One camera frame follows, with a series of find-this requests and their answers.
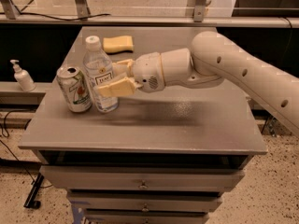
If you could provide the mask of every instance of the plastic bottle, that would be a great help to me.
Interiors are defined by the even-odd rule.
[[[36,84],[30,77],[29,73],[26,70],[23,70],[19,66],[18,60],[10,60],[13,64],[13,69],[15,71],[14,77],[18,81],[23,91],[32,91],[36,88]]]
[[[117,97],[102,97],[94,92],[93,87],[110,81],[113,78],[112,61],[102,50],[98,36],[92,35],[86,38],[87,52],[83,59],[86,76],[92,88],[94,104],[100,112],[107,113],[116,109],[119,105]]]

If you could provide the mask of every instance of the gray tabletop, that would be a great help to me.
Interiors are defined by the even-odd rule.
[[[88,35],[131,35],[135,52],[112,55],[114,61],[153,51],[188,47],[203,28],[85,27],[64,63],[81,65]],[[20,148],[192,154],[264,154],[266,147],[244,92],[225,80],[208,89],[169,87],[138,91],[120,98],[119,107],[99,113],[95,106],[72,113],[56,81],[36,111]]]

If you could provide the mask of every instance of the white soap dispenser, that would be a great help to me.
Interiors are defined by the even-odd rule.
[[[23,69],[20,68],[19,66],[19,61],[18,60],[10,60],[10,62],[13,64],[13,69],[15,70],[15,75],[14,77],[18,81],[18,83],[21,86],[21,89],[23,91],[32,91],[35,89],[36,84],[30,77],[29,73]]]

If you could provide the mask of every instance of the bottle cap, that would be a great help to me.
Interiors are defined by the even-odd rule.
[[[96,35],[88,36],[85,39],[86,49],[90,51],[97,51],[101,48],[100,38]]]
[[[13,64],[12,67],[15,70],[15,72],[20,72],[21,71],[18,60],[10,60],[10,62]]]

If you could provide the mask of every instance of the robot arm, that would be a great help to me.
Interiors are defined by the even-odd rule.
[[[171,85],[206,88],[227,78],[299,136],[299,79],[251,56],[217,32],[198,34],[191,52],[151,53],[116,63],[114,70],[122,75],[96,88],[104,96],[129,95],[136,89],[161,91]]]

